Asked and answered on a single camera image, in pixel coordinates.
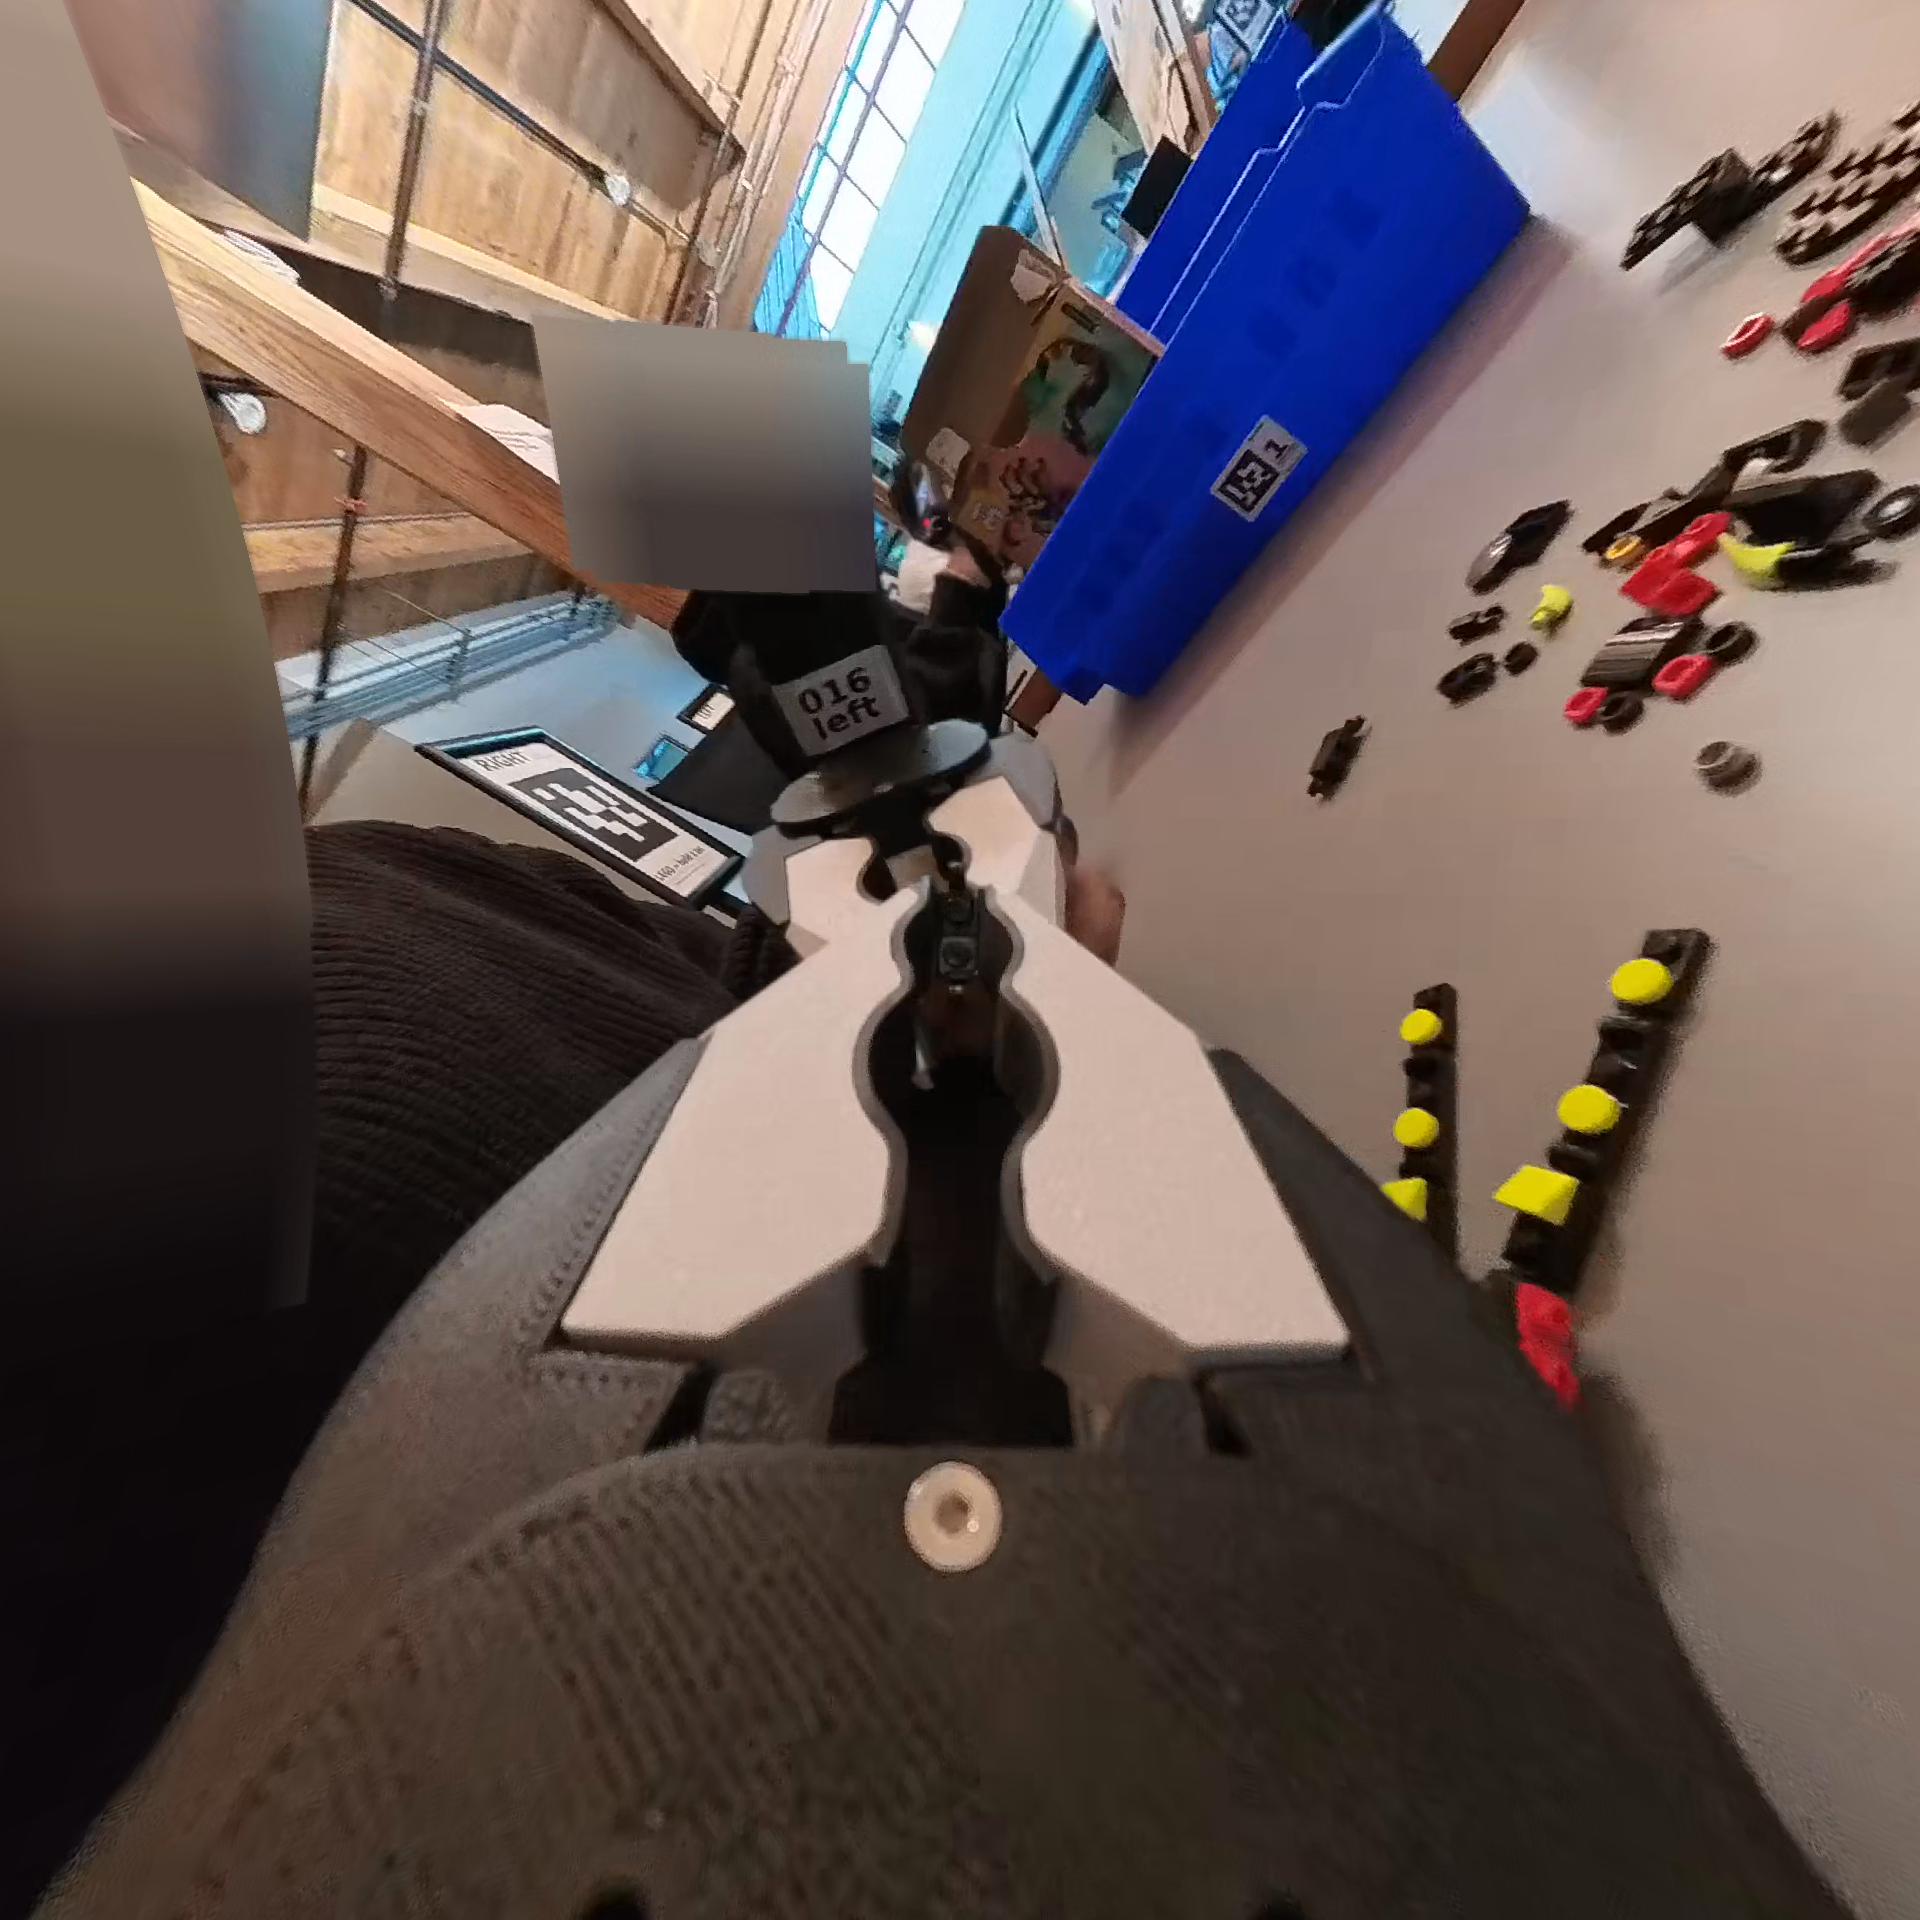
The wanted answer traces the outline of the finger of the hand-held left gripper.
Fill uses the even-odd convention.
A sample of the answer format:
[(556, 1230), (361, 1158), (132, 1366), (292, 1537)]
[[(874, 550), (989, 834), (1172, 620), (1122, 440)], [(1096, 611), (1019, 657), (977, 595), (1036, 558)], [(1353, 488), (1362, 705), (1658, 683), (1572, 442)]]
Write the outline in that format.
[(968, 885), (1019, 898), (1066, 926), (1062, 797), (1034, 736), (997, 736), (988, 757), (932, 810), (932, 837), (962, 851)]
[(806, 963), (818, 953), (890, 953), (890, 906), (869, 885), (881, 857), (864, 833), (789, 834), (768, 827), (748, 853), (748, 901)]

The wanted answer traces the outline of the black lego leg piece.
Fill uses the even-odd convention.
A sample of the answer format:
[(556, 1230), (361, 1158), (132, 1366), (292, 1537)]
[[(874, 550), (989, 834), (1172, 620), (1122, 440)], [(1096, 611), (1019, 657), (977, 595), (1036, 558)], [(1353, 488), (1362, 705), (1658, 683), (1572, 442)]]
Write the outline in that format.
[(928, 948), (914, 998), (914, 1086), (934, 1090), (950, 1069), (993, 1054), (995, 998), (984, 974), (984, 908), (960, 885), (928, 902)]

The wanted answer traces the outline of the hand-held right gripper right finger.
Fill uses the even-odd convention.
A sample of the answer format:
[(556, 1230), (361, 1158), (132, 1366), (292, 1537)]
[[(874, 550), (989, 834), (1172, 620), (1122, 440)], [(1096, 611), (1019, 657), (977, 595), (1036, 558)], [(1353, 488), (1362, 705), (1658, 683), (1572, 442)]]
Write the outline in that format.
[(989, 898), (1034, 1045), (1010, 1235), (1054, 1284), (1044, 1364), (1088, 1429), (1152, 1379), (1344, 1360), (1350, 1331), (1208, 1046), (1019, 896)]

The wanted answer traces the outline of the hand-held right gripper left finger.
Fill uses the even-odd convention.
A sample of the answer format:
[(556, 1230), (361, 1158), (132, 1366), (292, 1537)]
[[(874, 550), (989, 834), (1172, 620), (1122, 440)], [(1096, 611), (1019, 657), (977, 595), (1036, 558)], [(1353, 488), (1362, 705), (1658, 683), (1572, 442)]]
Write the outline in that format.
[(830, 1411), (861, 1363), (861, 1286), (906, 1216), (874, 1042), (914, 994), (931, 885), (856, 901), (822, 948), (693, 1049), (560, 1316), (570, 1349), (774, 1379)]

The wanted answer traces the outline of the black framed marker sign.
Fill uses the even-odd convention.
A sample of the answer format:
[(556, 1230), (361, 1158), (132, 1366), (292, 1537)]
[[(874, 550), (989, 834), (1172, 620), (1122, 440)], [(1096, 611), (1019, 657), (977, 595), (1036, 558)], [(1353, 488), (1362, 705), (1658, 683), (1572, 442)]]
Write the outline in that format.
[(736, 849), (540, 728), (425, 741), (416, 754), (656, 901), (717, 908), (745, 870)]

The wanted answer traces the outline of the person's left hand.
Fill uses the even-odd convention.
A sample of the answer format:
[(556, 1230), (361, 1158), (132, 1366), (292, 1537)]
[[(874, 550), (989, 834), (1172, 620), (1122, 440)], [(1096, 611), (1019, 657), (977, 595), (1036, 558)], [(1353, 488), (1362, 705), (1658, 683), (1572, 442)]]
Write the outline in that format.
[(1116, 878), (1083, 857), (1062, 854), (1062, 930), (1116, 969), (1128, 901)]

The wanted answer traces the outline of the black yellow lego spider model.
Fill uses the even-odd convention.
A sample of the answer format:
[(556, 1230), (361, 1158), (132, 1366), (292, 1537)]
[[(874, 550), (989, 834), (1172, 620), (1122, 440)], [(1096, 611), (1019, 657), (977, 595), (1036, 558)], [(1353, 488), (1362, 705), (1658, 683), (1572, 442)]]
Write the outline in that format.
[[(1553, 1107), (1553, 1139), (1497, 1189), (1499, 1259), (1480, 1281), (1528, 1369), (1562, 1409), (1581, 1405), (1577, 1297), (1617, 1189), (1654, 1110), (1715, 955), (1704, 929), (1653, 929), (1606, 982), (1584, 1075)], [(1398, 1021), (1398, 1158), (1384, 1198), (1459, 1257), (1459, 996), (1417, 989)]]

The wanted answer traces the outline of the wooden roof beam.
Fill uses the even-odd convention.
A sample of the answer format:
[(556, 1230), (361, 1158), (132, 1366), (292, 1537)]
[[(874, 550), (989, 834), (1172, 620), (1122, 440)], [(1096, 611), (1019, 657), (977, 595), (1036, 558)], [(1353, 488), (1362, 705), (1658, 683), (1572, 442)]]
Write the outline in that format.
[(189, 345), (212, 353), (498, 536), (668, 629), (684, 593), (612, 584), (570, 550), (560, 482), (478, 419), (478, 403), (149, 186), (132, 193)]

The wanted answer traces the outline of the cardboard box with colourful print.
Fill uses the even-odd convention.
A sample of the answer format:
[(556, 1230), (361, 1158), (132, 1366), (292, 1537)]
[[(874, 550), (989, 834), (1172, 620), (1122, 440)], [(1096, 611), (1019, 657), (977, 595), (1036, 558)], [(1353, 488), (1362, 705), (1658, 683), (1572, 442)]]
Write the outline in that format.
[(1019, 230), (984, 228), (906, 410), (906, 524), (1019, 578), (1162, 355)]

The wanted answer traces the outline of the blue plastic bin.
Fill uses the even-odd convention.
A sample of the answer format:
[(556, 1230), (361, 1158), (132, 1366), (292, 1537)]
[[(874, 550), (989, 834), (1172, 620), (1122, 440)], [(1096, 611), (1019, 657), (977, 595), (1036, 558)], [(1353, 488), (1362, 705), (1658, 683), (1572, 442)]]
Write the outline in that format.
[(1004, 612), (1072, 702), (1145, 697), (1530, 221), (1385, 5), (1277, 26), (1121, 288), (1158, 364)]

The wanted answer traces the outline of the pile of loose lego pieces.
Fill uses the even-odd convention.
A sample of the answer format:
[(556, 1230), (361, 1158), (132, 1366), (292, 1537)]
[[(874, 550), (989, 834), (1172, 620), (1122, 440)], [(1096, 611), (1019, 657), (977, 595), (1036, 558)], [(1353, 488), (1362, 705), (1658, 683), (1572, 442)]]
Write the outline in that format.
[(1571, 729), (1619, 736), (1750, 658), (1741, 593), (1876, 585), (1916, 545), (1916, 481), (1876, 468), (1916, 434), (1916, 121), (1909, 104), (1850, 139), (1825, 112), (1760, 158), (1718, 150), (1626, 237), (1629, 273), (1680, 240), (1721, 250), (1766, 224), (1766, 300), (1721, 334), (1716, 366), (1806, 370), (1814, 393), (1590, 524), (1577, 549), (1621, 620), (1572, 672)]

